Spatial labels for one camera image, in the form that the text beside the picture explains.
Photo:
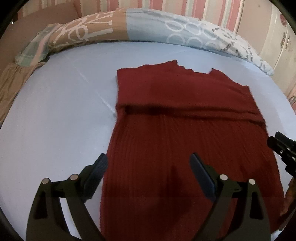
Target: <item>striped wallpaper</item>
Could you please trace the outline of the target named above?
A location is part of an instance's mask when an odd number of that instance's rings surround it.
[[[68,1],[74,2],[80,16],[116,8],[151,8],[202,18],[234,32],[237,32],[244,4],[244,0],[29,0],[18,17]]]

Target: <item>white bed sheet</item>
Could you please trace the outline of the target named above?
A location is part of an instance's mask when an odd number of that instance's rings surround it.
[[[244,60],[148,42],[99,43],[63,51],[28,79],[0,129],[0,205],[22,238],[41,180],[65,180],[106,153],[116,122],[116,71],[174,59],[196,72],[221,70],[248,85],[269,135],[281,131],[296,139],[296,116],[286,97],[269,76]],[[291,177],[278,156],[277,161],[286,191]],[[102,184],[86,202],[98,226],[101,190]],[[78,237],[65,200],[62,207],[70,232]]]

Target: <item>silver screw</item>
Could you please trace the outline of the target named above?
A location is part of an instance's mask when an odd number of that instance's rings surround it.
[[[77,179],[78,179],[78,175],[77,175],[77,174],[72,174],[72,175],[70,176],[70,179],[71,179],[72,181],[77,180]]]
[[[250,183],[251,185],[255,185],[256,182],[255,182],[254,179],[250,179],[250,180],[249,180],[249,183]]]
[[[42,180],[42,183],[43,184],[47,184],[48,182],[49,182],[49,179],[48,178],[45,178],[45,179]]]
[[[225,174],[221,174],[220,179],[223,181],[226,181],[228,179],[228,177]]]

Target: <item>red garment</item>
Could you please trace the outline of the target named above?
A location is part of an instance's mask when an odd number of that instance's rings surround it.
[[[212,203],[190,166],[196,152],[232,180],[256,180],[275,231],[284,193],[265,121],[248,86],[176,61],[120,69],[118,120],[101,201],[106,240],[191,240]],[[227,233],[235,202],[220,235]]]

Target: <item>patterned blanket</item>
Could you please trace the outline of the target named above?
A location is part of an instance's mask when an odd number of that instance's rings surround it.
[[[150,41],[219,51],[244,59],[267,75],[272,67],[239,35],[198,18],[153,9],[116,9],[66,24],[51,24],[17,55],[20,66],[33,66],[51,53],[102,41]]]

